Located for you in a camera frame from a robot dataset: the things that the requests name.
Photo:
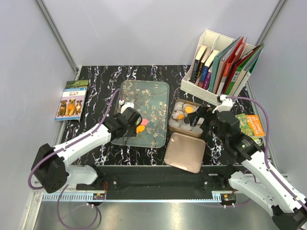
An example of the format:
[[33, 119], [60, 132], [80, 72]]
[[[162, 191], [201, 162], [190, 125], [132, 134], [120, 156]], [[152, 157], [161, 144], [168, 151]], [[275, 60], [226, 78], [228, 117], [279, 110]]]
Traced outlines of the metal tongs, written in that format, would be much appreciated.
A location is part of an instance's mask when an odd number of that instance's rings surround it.
[[122, 140], [123, 140], [122, 145], [123, 145], [123, 146], [126, 146], [128, 140], [131, 139], [131, 138], [135, 138], [135, 137], [136, 137], [135, 135], [132, 135], [132, 136], [124, 136], [124, 137], [122, 138]]

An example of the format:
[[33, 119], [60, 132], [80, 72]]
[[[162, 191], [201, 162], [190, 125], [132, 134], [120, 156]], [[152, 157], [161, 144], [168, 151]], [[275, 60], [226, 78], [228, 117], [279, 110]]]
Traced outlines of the large orange round biscuit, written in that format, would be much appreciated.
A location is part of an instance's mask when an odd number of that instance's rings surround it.
[[193, 113], [194, 112], [194, 108], [192, 106], [187, 106], [185, 108], [185, 112], [188, 113], [188, 114]]

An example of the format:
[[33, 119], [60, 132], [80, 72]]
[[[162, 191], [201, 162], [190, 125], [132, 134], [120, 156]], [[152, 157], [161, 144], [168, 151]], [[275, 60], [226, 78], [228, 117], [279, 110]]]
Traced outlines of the orange flower shaped cookie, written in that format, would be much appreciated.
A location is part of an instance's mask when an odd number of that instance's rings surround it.
[[182, 120], [182, 119], [184, 119], [185, 118], [185, 115], [184, 114], [179, 114], [178, 116], [177, 116], [177, 119], [178, 120]]

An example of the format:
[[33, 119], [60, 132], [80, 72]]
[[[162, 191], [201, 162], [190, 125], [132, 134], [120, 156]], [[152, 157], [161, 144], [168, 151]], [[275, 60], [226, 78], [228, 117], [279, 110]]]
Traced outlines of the black sandwich cookie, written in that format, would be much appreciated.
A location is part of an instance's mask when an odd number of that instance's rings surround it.
[[184, 118], [184, 123], [185, 124], [191, 124], [192, 121], [193, 120], [190, 117], [188, 117], [188, 116]]

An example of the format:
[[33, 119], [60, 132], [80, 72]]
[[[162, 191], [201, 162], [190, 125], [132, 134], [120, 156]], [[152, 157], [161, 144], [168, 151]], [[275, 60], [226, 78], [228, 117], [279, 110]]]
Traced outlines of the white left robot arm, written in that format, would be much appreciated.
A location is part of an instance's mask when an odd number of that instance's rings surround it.
[[104, 173], [94, 165], [75, 165], [74, 162], [115, 139], [135, 137], [141, 122], [141, 114], [135, 110], [134, 103], [126, 102], [119, 113], [106, 117], [78, 137], [54, 147], [42, 145], [31, 168], [33, 176], [49, 194], [73, 184], [100, 189], [104, 187]]

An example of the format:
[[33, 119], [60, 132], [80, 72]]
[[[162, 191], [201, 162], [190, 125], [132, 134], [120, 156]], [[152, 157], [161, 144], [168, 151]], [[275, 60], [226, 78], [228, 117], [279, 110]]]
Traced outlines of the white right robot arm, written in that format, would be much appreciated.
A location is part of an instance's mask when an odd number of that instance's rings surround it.
[[224, 190], [240, 191], [261, 206], [280, 230], [302, 230], [307, 223], [307, 198], [295, 189], [267, 160], [260, 146], [241, 132], [240, 121], [230, 111], [215, 112], [200, 106], [184, 122], [192, 127], [200, 119], [202, 130], [221, 139], [226, 152], [249, 170], [261, 184], [247, 178], [233, 165], [220, 172], [218, 185]]

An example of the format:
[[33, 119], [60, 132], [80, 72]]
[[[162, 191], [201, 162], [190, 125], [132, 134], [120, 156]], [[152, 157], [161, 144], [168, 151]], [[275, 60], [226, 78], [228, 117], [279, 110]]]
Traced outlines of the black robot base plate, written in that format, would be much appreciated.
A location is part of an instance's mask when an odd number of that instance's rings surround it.
[[172, 166], [99, 166], [106, 186], [77, 184], [77, 190], [101, 191], [107, 201], [128, 202], [220, 202], [232, 193], [222, 176], [226, 166], [202, 166], [199, 173]]

